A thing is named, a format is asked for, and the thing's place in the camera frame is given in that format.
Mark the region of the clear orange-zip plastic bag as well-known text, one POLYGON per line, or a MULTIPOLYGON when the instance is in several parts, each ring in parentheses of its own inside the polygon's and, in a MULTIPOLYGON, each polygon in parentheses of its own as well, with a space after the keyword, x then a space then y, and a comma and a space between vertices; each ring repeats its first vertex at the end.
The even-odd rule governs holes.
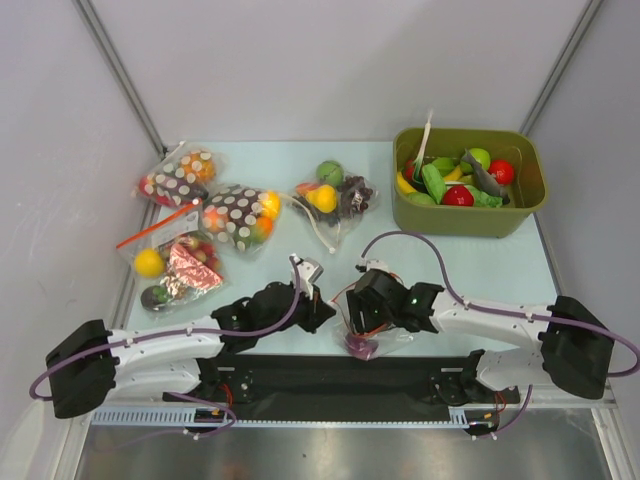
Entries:
POLYGON ((355 283, 348 284, 330 301, 336 311, 335 318, 329 321, 331 336, 344 353, 370 361, 404 349, 416 340, 416 333, 407 332, 388 318, 367 321, 366 313, 376 315, 379 310, 367 310, 354 289, 355 283))

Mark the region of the purple fake onion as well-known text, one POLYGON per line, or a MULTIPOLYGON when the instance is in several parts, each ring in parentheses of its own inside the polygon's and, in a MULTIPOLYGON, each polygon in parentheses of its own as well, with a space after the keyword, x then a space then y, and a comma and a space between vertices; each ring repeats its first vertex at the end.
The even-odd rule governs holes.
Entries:
POLYGON ((358 336, 346 335, 345 347, 352 357, 368 361, 376 357, 378 342, 358 336))

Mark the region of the red fake apple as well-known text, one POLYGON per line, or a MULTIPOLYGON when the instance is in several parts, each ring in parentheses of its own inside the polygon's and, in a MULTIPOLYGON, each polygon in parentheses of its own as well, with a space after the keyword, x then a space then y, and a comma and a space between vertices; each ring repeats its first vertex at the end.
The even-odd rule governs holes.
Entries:
POLYGON ((472 207, 475 203, 473 194, 464 185, 451 186, 443 195, 441 204, 447 206, 472 207))

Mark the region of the grey fake fish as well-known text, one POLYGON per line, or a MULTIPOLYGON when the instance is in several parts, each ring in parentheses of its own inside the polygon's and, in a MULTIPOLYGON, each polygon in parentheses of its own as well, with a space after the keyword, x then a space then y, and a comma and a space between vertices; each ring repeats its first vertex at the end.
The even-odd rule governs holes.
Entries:
POLYGON ((475 159, 469 150, 465 151, 462 156, 462 161, 472 168, 475 182, 482 191, 488 195, 501 198, 504 204, 508 204, 510 202, 507 190, 482 167, 481 163, 475 159))

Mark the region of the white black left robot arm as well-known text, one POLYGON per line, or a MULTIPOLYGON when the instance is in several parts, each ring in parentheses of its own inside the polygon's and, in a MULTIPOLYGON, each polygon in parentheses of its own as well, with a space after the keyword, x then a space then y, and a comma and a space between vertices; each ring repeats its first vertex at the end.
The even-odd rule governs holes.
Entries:
POLYGON ((89 413, 113 398, 183 396, 208 400, 220 388, 214 358, 253 348, 298 326, 314 333, 335 315, 320 290, 272 282, 199 319, 146 331, 109 330, 90 320, 51 350, 45 379, 58 419, 89 413))

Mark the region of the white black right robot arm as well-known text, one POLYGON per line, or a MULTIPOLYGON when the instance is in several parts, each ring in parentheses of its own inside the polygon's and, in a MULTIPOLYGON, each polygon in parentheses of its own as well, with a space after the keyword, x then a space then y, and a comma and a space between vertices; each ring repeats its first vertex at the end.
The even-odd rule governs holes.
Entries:
POLYGON ((560 296, 551 306, 481 305, 450 288, 418 282, 407 288, 380 269, 364 273, 346 293, 350 328, 358 336, 377 329, 455 333, 508 344, 476 350, 461 375, 463 393, 484 401, 511 386, 551 383, 576 397, 604 394, 614 340, 590 312, 560 296))

